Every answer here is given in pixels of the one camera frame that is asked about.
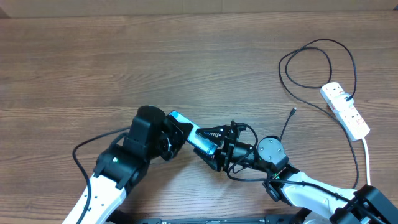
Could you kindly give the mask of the Samsung Galaxy smartphone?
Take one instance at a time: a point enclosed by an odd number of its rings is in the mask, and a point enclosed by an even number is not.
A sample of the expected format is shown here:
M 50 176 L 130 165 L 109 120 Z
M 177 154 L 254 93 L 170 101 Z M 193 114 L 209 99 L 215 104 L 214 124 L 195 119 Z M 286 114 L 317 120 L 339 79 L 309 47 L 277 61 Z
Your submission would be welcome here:
M 184 117 L 178 111 L 171 111 L 169 115 L 174 117 L 179 123 L 190 123 L 193 126 L 187 138 L 188 143 L 207 156 L 212 156 L 215 153 L 218 146 L 207 138 L 204 138 L 196 133 L 196 130 L 200 128 L 199 126 L 190 121 L 188 118 Z

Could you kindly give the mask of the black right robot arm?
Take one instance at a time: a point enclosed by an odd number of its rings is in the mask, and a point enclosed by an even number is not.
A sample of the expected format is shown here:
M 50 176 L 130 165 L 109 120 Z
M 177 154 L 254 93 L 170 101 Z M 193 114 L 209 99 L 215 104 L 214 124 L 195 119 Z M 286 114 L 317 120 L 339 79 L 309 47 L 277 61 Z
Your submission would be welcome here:
M 330 223 L 397 223 L 397 207 L 377 188 L 341 189 L 317 181 L 289 162 L 277 136 L 256 138 L 253 145 L 240 142 L 247 128 L 234 121 L 229 126 L 194 127 L 188 139 L 197 155 L 230 179 L 236 165 L 265 173 L 259 181 L 276 202 L 302 207 Z

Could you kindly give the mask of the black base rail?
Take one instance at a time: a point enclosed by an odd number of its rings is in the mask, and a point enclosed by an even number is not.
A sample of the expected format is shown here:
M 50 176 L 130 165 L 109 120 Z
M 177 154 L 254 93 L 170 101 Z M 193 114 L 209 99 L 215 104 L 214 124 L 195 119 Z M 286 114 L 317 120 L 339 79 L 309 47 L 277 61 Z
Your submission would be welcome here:
M 145 218 L 132 220 L 130 217 L 110 218 L 106 223 L 133 224 L 289 224 L 294 215 L 266 215 L 257 218 L 210 218 L 210 219 L 171 219 Z

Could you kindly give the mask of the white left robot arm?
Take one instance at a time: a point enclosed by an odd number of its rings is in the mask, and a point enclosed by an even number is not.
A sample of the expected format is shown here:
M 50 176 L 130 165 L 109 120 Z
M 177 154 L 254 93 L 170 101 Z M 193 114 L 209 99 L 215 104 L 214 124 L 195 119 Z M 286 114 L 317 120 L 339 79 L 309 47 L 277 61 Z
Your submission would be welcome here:
M 96 160 L 93 175 L 84 174 L 86 189 L 65 223 L 106 223 L 147 174 L 151 160 L 173 159 L 194 126 L 155 106 L 141 106 L 128 128 Z

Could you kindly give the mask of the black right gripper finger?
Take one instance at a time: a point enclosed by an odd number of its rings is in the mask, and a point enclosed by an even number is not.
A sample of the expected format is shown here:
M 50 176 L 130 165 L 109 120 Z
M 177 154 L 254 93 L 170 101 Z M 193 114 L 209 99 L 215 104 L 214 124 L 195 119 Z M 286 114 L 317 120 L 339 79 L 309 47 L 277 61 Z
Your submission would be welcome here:
M 221 170 L 221 164 L 218 159 L 215 159 L 212 156 L 209 156 L 205 154 L 203 151 L 201 151 L 198 148 L 194 148 L 194 153 L 199 156 L 212 170 L 214 171 L 220 171 Z
M 196 134 L 206 138 L 217 146 L 221 146 L 228 132 L 230 126 L 217 126 L 212 128 L 199 128 L 195 131 Z

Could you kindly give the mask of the white power strip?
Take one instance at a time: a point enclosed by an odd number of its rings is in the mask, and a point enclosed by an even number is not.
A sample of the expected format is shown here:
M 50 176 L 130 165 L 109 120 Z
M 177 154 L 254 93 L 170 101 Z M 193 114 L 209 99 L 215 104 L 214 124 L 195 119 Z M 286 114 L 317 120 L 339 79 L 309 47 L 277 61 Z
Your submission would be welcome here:
M 321 96 L 324 98 L 331 110 L 330 100 L 344 93 L 346 92 L 337 82 L 327 83 L 320 89 Z M 334 114 L 352 141 L 364 139 L 369 134 L 369 126 L 366 124 L 365 120 L 354 105 L 350 109 Z

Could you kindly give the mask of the white charger plug adapter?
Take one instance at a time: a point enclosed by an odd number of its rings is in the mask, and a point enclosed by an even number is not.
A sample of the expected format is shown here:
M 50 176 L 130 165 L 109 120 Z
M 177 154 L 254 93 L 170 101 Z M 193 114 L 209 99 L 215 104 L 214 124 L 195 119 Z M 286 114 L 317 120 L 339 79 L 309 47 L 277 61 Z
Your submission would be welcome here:
M 340 113 L 350 109 L 353 105 L 354 98 L 348 93 L 338 95 L 330 100 L 330 106 L 334 113 Z

